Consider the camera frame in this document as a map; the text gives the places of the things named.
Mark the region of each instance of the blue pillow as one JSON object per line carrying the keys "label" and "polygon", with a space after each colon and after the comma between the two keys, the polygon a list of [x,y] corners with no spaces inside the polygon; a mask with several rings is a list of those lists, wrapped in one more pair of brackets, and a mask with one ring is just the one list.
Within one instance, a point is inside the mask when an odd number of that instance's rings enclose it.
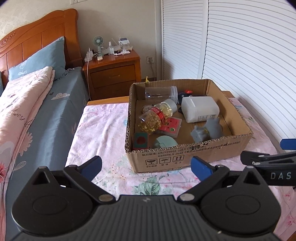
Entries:
{"label": "blue pillow", "polygon": [[2,95],[2,93],[3,93],[3,83],[1,80],[1,71],[0,71],[0,96]]}
{"label": "blue pillow", "polygon": [[64,37],[60,37],[30,56],[26,61],[11,67],[8,80],[15,80],[46,66],[51,66],[55,70],[55,80],[65,76],[67,72],[65,70],[64,42]]}

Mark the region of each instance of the cardboard box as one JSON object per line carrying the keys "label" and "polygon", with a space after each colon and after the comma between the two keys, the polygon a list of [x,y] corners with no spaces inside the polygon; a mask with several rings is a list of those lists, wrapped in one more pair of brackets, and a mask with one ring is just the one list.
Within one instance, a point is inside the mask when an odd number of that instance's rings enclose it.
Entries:
{"label": "cardboard box", "polygon": [[[205,122],[187,123],[184,116],[177,112],[173,117],[182,119],[181,128],[176,138],[178,146],[132,150],[134,133],[141,132],[138,127],[140,122],[138,116],[142,113],[143,105],[156,104],[147,103],[145,100],[145,87],[165,86],[176,86],[178,92],[189,89],[195,95],[213,97],[220,108],[220,124],[223,127],[225,136],[196,144],[190,132],[193,130],[194,125],[202,126]],[[212,80],[160,80],[131,85],[125,149],[132,169],[136,173],[159,172],[187,167],[190,166],[193,156],[199,156],[207,162],[238,156],[245,149],[252,135],[252,130],[241,114]],[[159,136],[155,133],[149,136],[148,144],[150,147]]]}

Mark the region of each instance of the floral bedding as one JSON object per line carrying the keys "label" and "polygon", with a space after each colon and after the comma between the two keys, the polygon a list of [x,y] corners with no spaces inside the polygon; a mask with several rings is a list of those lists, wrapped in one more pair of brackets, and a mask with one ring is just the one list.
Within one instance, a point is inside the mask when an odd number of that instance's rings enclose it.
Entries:
{"label": "floral bedding", "polygon": [[[245,150],[276,154],[270,139],[241,103],[231,98],[254,132]],[[93,183],[116,198],[120,194],[161,195],[175,197],[200,181],[190,168],[154,173],[134,173],[125,154],[124,143],[128,104],[86,106],[74,135],[67,165],[81,165],[95,155],[103,160],[102,171]],[[211,163],[231,170],[243,170],[239,156]],[[275,234],[287,240],[296,230],[296,195],[292,187],[270,187],[281,205],[281,217]]]}
{"label": "floral bedding", "polygon": [[45,96],[52,87],[54,70],[45,67],[8,82],[0,97],[0,240],[5,239],[5,197],[8,181],[23,140]]}
{"label": "floral bedding", "polygon": [[81,67],[52,84],[25,135],[6,192],[6,234],[11,241],[20,231],[11,208],[39,166],[61,170],[66,164],[77,124],[89,99]]}

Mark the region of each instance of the white wire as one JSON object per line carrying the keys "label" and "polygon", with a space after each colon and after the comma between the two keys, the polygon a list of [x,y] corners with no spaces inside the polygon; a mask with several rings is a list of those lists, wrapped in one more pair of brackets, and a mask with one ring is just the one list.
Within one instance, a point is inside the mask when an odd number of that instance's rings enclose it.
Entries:
{"label": "white wire", "polygon": [[150,66],[151,66],[151,70],[152,70],[152,73],[153,73],[153,80],[155,80],[155,74],[154,74],[154,70],[153,70],[153,68],[152,68],[151,60],[150,60]]}
{"label": "white wire", "polygon": [[112,39],[113,41],[114,41],[114,43],[116,44],[115,46],[117,46],[118,45],[118,43],[116,43],[116,41],[114,40],[114,39]]}
{"label": "white wire", "polygon": [[[90,59],[90,56],[91,56],[91,50],[89,48],[89,59]],[[89,59],[87,61],[87,86],[89,88]]]}

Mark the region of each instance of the plastic bottle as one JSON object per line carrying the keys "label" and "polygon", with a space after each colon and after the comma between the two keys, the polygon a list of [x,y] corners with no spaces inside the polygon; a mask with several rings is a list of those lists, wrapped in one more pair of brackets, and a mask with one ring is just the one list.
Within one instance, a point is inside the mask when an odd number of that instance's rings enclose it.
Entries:
{"label": "plastic bottle", "polygon": [[206,121],[218,117],[220,113],[219,106],[211,96],[183,97],[181,108],[187,123]]}
{"label": "plastic bottle", "polygon": [[178,103],[178,90],[176,86],[171,87],[146,87],[145,99],[158,99],[159,101],[171,99]]}
{"label": "plastic bottle", "polygon": [[176,103],[167,99],[139,116],[141,120],[139,127],[141,131],[150,134],[160,128],[176,111]]}
{"label": "plastic bottle", "polygon": [[114,47],[112,46],[111,42],[109,42],[108,50],[109,50],[109,55],[114,54]]}

